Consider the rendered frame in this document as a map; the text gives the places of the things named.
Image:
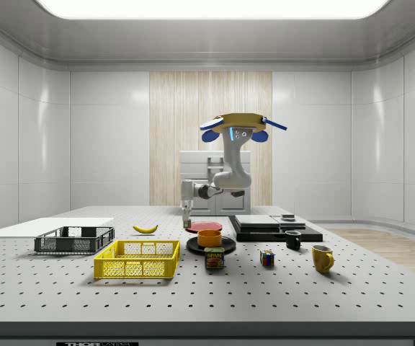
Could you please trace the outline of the black stove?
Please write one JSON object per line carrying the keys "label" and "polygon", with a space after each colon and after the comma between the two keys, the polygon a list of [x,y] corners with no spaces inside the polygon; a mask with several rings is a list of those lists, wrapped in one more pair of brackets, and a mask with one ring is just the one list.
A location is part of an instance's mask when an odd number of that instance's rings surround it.
{"label": "black stove", "polygon": [[285,241],[286,231],[299,231],[301,241],[323,241],[322,233],[307,226],[298,217],[236,215],[229,219],[238,241]]}

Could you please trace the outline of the white board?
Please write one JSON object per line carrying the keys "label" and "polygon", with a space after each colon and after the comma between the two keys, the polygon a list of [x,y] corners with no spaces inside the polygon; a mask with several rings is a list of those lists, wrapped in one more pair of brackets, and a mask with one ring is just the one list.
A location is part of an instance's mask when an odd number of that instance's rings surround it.
{"label": "white board", "polygon": [[36,237],[62,226],[101,226],[113,218],[39,218],[0,229],[0,237]]}

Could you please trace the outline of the yellow mug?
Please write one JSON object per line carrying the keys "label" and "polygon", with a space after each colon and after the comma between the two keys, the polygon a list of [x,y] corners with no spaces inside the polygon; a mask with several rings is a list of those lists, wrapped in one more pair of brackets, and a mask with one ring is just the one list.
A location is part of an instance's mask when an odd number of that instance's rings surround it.
{"label": "yellow mug", "polygon": [[315,269],[328,273],[334,265],[333,249],[324,245],[313,245],[311,251]]}

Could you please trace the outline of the red plate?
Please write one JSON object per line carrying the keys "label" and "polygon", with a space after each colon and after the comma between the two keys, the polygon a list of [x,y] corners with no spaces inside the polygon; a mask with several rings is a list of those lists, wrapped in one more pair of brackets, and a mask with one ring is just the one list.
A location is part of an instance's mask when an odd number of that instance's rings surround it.
{"label": "red plate", "polygon": [[196,234],[198,231],[203,230],[215,230],[215,231],[221,231],[223,229],[223,226],[220,223],[214,222],[214,221],[194,221],[191,223],[191,226],[186,228],[185,230]]}

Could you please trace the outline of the puzzle cube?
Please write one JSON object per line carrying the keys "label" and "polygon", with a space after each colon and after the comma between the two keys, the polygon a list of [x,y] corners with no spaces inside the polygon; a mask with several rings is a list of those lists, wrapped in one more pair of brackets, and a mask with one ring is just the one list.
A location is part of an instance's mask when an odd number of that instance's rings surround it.
{"label": "puzzle cube", "polygon": [[260,262],[265,267],[275,265],[275,254],[270,249],[261,250],[259,253]]}

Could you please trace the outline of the yellow bowl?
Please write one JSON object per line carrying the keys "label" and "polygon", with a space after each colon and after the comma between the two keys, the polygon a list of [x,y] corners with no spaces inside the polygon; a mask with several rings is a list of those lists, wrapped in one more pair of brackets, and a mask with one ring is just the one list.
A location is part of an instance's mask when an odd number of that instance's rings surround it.
{"label": "yellow bowl", "polygon": [[221,231],[214,229],[198,231],[197,243],[201,247],[219,247],[222,244]]}

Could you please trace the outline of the black plate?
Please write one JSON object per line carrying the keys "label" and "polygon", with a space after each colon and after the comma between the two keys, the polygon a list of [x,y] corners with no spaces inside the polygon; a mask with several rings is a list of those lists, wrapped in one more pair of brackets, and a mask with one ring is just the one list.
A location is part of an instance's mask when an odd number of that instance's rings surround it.
{"label": "black plate", "polygon": [[[224,248],[225,253],[227,254],[236,249],[236,242],[226,236],[223,236],[220,247]],[[198,254],[205,253],[205,248],[201,247],[197,243],[197,237],[193,237],[187,241],[187,249]]]}

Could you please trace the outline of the black mug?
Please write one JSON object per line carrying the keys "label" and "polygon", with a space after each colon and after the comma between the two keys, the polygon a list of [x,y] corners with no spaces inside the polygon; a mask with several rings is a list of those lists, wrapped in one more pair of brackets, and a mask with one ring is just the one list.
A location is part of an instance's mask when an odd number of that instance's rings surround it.
{"label": "black mug", "polygon": [[288,249],[299,250],[301,245],[301,233],[299,231],[285,232],[286,245]]}

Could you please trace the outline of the yellow basket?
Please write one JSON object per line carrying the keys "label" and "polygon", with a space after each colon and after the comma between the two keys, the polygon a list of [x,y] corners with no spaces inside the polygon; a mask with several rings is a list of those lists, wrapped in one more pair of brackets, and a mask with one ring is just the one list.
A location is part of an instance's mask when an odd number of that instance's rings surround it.
{"label": "yellow basket", "polygon": [[95,278],[172,278],[178,240],[117,240],[94,257]]}

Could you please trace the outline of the dark grey basket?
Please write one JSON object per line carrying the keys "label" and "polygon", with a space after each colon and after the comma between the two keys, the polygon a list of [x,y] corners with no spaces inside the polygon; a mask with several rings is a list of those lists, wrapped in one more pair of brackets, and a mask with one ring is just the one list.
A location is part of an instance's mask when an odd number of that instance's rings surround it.
{"label": "dark grey basket", "polygon": [[103,226],[63,226],[35,238],[43,254],[95,254],[113,241],[115,229]]}

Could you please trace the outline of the flat-sided can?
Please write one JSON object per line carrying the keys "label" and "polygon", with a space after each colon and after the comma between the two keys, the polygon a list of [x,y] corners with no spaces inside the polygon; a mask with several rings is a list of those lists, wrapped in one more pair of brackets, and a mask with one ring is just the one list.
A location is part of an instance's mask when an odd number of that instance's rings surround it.
{"label": "flat-sided can", "polygon": [[223,247],[205,247],[205,268],[206,269],[223,269],[225,265]]}

